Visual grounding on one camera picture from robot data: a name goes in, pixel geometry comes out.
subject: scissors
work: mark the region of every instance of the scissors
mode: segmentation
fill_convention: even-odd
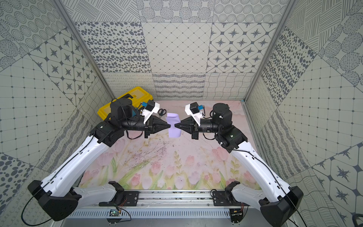
[[[166,114],[166,109],[159,109],[158,114],[160,117],[164,116]]]

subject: pink tulip print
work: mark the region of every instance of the pink tulip print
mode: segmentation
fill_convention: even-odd
[[[185,105],[190,103],[160,101],[160,106],[167,106],[169,113],[184,116]],[[203,101],[206,112],[215,103]],[[240,102],[226,103],[233,113],[233,124],[253,143]],[[130,138],[138,135],[139,131],[129,131]],[[216,141],[202,136],[194,140],[186,132],[179,138],[169,138],[168,130],[152,134],[148,139],[143,136],[118,139],[86,169],[79,186],[94,187],[111,180],[132,190],[223,189],[235,180],[260,188],[245,167]]]

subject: dotted pattern tile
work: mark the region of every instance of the dotted pattern tile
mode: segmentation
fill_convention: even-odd
[[[207,72],[255,73],[276,26],[276,23],[213,23]]]
[[[142,23],[153,73],[205,73],[211,24]]]
[[[1,4],[0,24],[26,53],[66,27],[50,1],[6,0]]]
[[[140,23],[76,23],[102,72],[150,72]]]
[[[33,180],[42,180],[49,175],[49,172],[43,171],[36,167],[33,171],[29,171],[26,181],[21,183],[21,187],[17,190],[14,198],[9,202],[7,208],[0,214],[0,226],[25,226],[20,215],[25,204],[32,197],[27,186]],[[48,220],[49,215],[40,207],[36,199],[32,199],[24,211],[24,219],[29,224],[38,224]],[[40,225],[40,227],[48,227],[49,223]]]
[[[32,165],[0,153],[0,217],[32,170]]]
[[[216,0],[213,22],[277,23],[287,0]]]
[[[363,141],[363,94],[317,57],[278,107],[309,162]]]
[[[141,22],[213,22],[215,0],[136,0]]]
[[[35,165],[76,107],[28,55],[0,80],[0,149]]]
[[[285,27],[261,77],[276,105],[284,100],[316,53]]]
[[[0,70],[5,69],[24,55],[26,55],[25,50],[0,25]]]
[[[207,73],[203,98],[243,100],[253,78],[254,73]]]

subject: circular dot pattern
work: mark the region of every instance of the circular dot pattern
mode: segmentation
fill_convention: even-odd
[[[285,28],[263,70],[262,78],[279,105],[315,58],[316,53]]]
[[[33,166],[7,155],[0,157],[0,213],[18,193]]]
[[[141,23],[76,23],[102,72],[150,72]]]
[[[140,0],[137,1],[142,22],[214,22],[213,12],[224,10],[215,0]]]

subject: star pattern tile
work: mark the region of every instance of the star pattern tile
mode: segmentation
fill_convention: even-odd
[[[75,106],[93,83],[95,73],[67,28],[35,48],[29,56]]]
[[[213,23],[208,73],[256,73],[276,23]]]

